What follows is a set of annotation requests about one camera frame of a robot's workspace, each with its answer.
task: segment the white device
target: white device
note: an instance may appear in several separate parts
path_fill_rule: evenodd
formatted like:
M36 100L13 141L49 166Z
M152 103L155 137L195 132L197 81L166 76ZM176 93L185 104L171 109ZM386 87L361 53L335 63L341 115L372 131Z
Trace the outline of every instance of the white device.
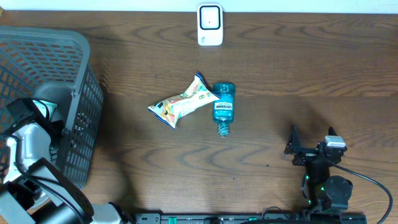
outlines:
M215 46L223 42L223 8L219 4L198 6L198 44Z
M51 161L51 137L40 125L37 123L27 124L12 135L22 140L20 145L21 154L17 155L21 161L22 170L27 171L33 163L41 158ZM6 144L10 147L10 167L7 176L4 178L4 183L12 182L21 175L15 166L17 142L13 138L7 138ZM36 191L34 196L35 203L32 208L42 205L48 198L49 196L43 190Z

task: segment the white wall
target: white wall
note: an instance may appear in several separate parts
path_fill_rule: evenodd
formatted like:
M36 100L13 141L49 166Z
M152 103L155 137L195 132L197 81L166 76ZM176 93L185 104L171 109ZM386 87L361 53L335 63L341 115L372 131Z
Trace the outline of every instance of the white wall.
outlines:
M198 0L0 0L5 10L193 12ZM398 0L215 0L225 12L339 12L397 14Z

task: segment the chip bag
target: chip bag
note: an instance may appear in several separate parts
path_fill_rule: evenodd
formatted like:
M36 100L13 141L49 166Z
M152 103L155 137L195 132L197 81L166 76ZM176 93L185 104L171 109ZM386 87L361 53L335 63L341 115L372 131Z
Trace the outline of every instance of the chip bag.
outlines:
M175 124L179 118L219 99L206 88L203 77L200 73L197 73L194 81L184 93L150 105L148 110L154 113L157 119L175 129Z

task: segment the gray plastic basket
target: gray plastic basket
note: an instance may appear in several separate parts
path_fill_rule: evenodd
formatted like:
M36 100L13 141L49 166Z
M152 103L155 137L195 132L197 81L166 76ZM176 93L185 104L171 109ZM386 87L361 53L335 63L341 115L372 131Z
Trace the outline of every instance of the gray plastic basket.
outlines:
M90 46L79 33L0 26L0 131L13 122L6 105L17 98L58 104L52 121L63 120L65 131L60 149L51 152L52 162L80 189L87 180L103 104L89 57ZM0 147L0 171L8 161L8 150Z

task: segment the blue liquid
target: blue liquid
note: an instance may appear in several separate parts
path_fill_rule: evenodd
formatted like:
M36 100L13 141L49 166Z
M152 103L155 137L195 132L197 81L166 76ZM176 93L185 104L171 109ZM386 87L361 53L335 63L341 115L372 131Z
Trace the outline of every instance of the blue liquid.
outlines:
M213 93L221 98L214 102L213 121L218 123L218 134L225 137L229 134L229 124L234 122L235 85L232 83L216 83Z

